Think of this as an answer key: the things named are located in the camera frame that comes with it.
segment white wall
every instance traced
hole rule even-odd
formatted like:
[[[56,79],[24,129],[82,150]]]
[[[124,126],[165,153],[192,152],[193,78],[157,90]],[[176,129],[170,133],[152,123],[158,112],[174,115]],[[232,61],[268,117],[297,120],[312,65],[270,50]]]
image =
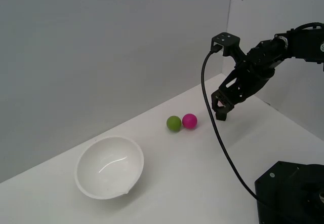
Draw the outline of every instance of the white wall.
[[[259,41],[308,22],[324,22],[323,0],[231,0],[228,32],[239,36],[248,52]],[[226,58],[223,73],[229,74],[233,65]],[[324,139],[323,85],[323,65],[289,59],[257,96]]]
[[[0,182],[199,84],[229,1],[0,0]]]

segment white bowl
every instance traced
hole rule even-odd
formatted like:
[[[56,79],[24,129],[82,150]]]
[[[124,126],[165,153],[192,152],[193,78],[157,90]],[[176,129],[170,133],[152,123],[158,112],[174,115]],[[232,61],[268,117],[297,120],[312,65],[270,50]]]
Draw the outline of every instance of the white bowl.
[[[144,165],[141,148],[131,139],[113,136],[92,144],[79,158],[75,183],[82,193],[107,200],[127,194]]]

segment bowl rim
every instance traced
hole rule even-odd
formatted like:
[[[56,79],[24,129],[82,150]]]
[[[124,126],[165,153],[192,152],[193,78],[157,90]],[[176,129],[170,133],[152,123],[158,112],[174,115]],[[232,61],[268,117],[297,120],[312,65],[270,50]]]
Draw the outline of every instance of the bowl rim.
[[[78,167],[79,167],[79,164],[80,164],[80,160],[82,158],[82,156],[92,147],[94,146],[95,144],[105,140],[105,139],[109,139],[109,138],[121,138],[121,139],[125,139],[127,141],[129,141],[130,143],[132,143],[138,150],[138,152],[140,153],[140,160],[141,160],[141,165],[140,165],[140,169],[137,173],[137,176],[135,177],[135,179],[133,180],[133,182],[131,182],[131,184],[129,185],[128,189],[124,192],[118,192],[118,193],[115,193],[115,194],[111,194],[111,195],[108,195],[108,196],[97,196],[97,195],[93,195],[91,193],[89,193],[88,191],[86,191],[82,185],[80,184],[79,182],[79,179],[78,179],[78,175],[77,175],[77,170],[78,170]],[[75,167],[75,170],[74,170],[74,180],[75,180],[75,183],[77,185],[77,187],[79,188],[79,190],[84,193],[86,196],[90,197],[90,198],[93,198],[93,199],[97,199],[97,200],[108,200],[108,199],[112,199],[112,198],[115,198],[115,197],[118,197],[120,195],[124,195],[124,194],[127,194],[129,192],[129,190],[135,185],[135,183],[138,181],[138,179],[140,178],[142,172],[143,172],[143,167],[144,167],[144,155],[143,155],[143,152],[142,152],[142,149],[140,148],[140,146],[132,139],[130,138],[127,138],[127,137],[124,137],[124,136],[119,136],[119,135],[112,135],[112,136],[106,136],[104,138],[101,138],[101,139],[97,139],[95,142],[91,143],[84,151],[83,153],[79,156],[78,158],[78,161],[77,161],[77,164],[76,164],[76,167]]]

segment green ball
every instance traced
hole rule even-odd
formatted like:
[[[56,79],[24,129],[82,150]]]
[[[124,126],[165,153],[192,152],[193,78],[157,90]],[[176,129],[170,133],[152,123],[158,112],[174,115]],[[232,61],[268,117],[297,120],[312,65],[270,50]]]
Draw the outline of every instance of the green ball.
[[[167,127],[171,131],[178,132],[181,128],[181,119],[177,116],[171,116],[167,120]]]

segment ball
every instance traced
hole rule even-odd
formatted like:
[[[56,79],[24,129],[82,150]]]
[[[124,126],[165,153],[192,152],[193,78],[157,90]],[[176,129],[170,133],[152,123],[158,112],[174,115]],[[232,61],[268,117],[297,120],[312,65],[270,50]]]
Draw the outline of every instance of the ball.
[[[198,119],[193,114],[186,114],[182,118],[182,124],[187,129],[193,129],[193,128],[195,128],[196,125],[197,125],[197,122],[198,122]]]
[[[177,116],[171,116],[167,120],[167,127],[171,131],[178,132],[181,128],[181,119]]]

